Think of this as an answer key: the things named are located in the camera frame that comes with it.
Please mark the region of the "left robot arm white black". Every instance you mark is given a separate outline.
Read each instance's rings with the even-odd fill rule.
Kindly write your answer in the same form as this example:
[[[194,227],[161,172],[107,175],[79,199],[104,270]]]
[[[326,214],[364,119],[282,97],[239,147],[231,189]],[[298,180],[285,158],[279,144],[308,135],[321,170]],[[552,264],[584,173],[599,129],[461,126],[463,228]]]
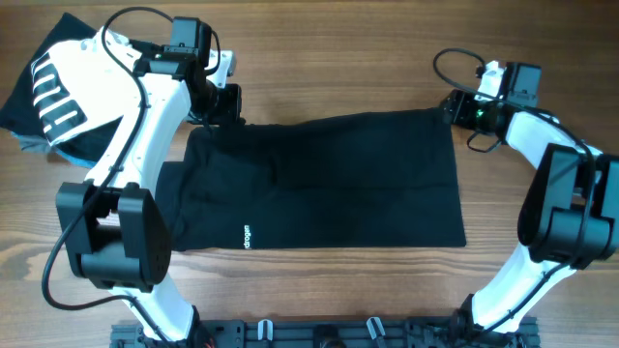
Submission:
[[[123,301],[140,321],[151,346],[213,347],[195,307],[180,295],[167,270],[171,235],[153,194],[174,133],[193,106],[220,92],[233,75],[231,50],[213,50],[202,64],[177,47],[154,55],[107,49],[89,105],[123,119],[102,158],[81,184],[66,183],[57,195],[65,247],[76,276],[109,296],[89,307]]]

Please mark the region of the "black t-shirt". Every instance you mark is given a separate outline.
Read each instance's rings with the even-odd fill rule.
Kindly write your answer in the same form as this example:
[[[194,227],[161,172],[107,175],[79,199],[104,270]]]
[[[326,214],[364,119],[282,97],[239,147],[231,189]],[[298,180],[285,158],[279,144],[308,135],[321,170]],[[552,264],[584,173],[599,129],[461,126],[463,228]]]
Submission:
[[[466,243],[435,108],[195,129],[156,202],[177,251]]]

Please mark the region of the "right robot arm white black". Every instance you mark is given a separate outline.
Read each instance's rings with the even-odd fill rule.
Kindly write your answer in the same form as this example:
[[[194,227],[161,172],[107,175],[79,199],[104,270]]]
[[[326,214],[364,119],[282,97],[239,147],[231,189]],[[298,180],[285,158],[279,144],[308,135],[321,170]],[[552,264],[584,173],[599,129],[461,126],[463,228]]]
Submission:
[[[537,106],[538,66],[482,61],[473,89],[451,80],[446,120],[521,153],[536,174],[517,222],[518,244],[488,285],[454,313],[462,346],[515,337],[527,312],[561,280],[618,249],[618,158],[586,144]]]

